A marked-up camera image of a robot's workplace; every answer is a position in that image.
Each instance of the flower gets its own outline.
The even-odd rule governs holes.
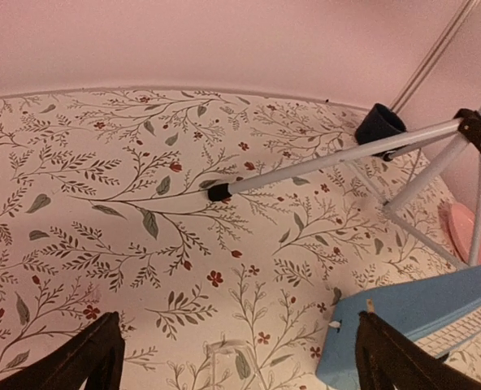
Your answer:
[[[87,305],[87,308],[83,311],[83,313],[87,319],[96,319],[98,317],[98,314],[100,314],[101,312],[97,307]]]
[[[214,287],[218,287],[219,284],[224,281],[221,273],[215,271],[210,272],[210,274],[206,278],[211,282],[211,285]]]
[[[270,344],[270,338],[271,338],[271,335],[266,335],[264,334],[263,331],[259,332],[258,335],[260,336],[259,339],[257,340],[259,344],[265,344],[265,345],[268,345]]]
[[[323,313],[324,311],[327,310],[327,307],[325,307],[325,303],[323,303],[323,302],[322,302],[322,303],[318,303],[318,304],[316,305],[316,307],[318,307],[318,308],[320,309],[320,313]]]
[[[257,276],[258,272],[260,272],[260,268],[255,268],[254,265],[252,265],[249,269],[248,272],[252,274],[253,276]]]
[[[170,164],[170,169],[172,169],[175,173],[183,171],[183,167],[181,166],[181,164],[179,164],[176,161],[174,161],[174,162],[172,162],[172,164]]]
[[[319,358],[320,357],[320,347],[311,347],[309,349],[311,351],[311,357],[312,358]]]

